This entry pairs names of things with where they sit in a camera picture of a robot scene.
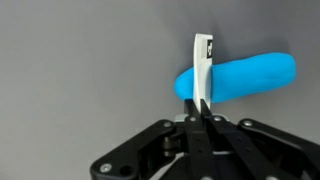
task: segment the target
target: white plastic piece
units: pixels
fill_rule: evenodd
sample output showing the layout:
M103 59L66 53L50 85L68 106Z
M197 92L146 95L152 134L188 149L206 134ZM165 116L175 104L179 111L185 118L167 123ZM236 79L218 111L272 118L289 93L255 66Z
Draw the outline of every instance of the white plastic piece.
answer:
M201 99L210 108L211 104L211 66L213 55L213 36L196 34L193 49L194 85L193 101L201 113Z

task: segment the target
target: blue foam object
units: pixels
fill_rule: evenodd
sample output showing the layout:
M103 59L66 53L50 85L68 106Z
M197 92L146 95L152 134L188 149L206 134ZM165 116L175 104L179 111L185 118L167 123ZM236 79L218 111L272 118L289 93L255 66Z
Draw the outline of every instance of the blue foam object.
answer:
M278 52L213 65L211 102L224 102L282 87L292 82L295 74L293 57ZM174 91L181 100L192 99L193 68L176 79Z

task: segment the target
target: screw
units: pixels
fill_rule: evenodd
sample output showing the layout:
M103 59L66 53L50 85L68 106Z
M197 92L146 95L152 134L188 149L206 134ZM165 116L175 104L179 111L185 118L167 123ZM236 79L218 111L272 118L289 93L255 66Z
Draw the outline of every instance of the screw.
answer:
M213 178L209 177L209 176L203 176L201 178L201 180L213 180Z
M214 119L215 121L221 121L221 117L220 117L220 116L215 116L213 119Z
M243 124L246 125L246 126L252 126L252 122L251 121L244 121Z
M197 119L195 117L191 117L190 121L196 121Z
M107 173L109 171L111 171L112 169L112 165L107 163L107 164L103 164L102 166L100 166L100 172L102 173Z
M274 176L267 176L266 180L279 180L277 177Z
M171 126L171 122L165 122L165 123L163 124L163 126L164 126L164 127L170 127L170 126Z

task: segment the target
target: black metal bracket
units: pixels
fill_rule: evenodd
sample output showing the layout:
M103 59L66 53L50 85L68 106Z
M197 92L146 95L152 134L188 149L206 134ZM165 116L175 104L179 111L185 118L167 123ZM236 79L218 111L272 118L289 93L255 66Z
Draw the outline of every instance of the black metal bracket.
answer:
M171 162L161 180L320 179L315 143L252 119L236 126L203 100L201 113L186 100L185 113L184 122L160 120L95 161L92 180L147 180Z

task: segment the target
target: bolt head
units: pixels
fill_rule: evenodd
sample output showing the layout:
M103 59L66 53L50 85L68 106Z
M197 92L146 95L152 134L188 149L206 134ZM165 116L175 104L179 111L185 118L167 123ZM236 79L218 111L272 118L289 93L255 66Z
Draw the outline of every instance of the bolt head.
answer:
M214 119L215 121L221 121L221 120L222 120L222 118L221 118L220 116L215 116L215 117L213 117L213 119Z
M100 166L100 172L102 173L107 173L111 171L111 169L112 169L112 165L110 163L103 164L102 166Z
M194 121L196 121L196 120L197 120L197 118L195 118L195 117L190 117L190 121L194 122Z
M170 127L170 126L171 126L171 122L165 122L165 123L163 124L163 126L164 126L164 127Z
M252 126L252 122L251 121L244 121L243 124L245 126Z

